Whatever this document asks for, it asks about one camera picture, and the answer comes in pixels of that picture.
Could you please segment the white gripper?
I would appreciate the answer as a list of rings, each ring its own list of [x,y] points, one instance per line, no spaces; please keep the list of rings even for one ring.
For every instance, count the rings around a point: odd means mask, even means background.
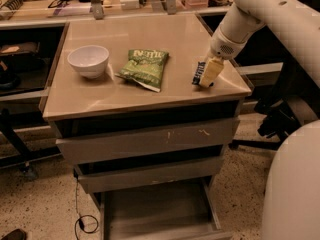
[[[238,43],[228,39],[218,27],[210,39],[207,60],[200,77],[199,85],[210,87],[224,69],[224,60],[235,58],[245,47],[246,42]]]

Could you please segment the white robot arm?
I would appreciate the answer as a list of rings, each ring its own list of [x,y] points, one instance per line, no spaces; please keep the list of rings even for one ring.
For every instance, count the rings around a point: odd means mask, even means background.
[[[233,0],[215,30],[199,85],[209,87],[261,27],[320,85],[320,14],[298,0]],[[269,170],[261,240],[320,240],[320,120],[291,133]]]

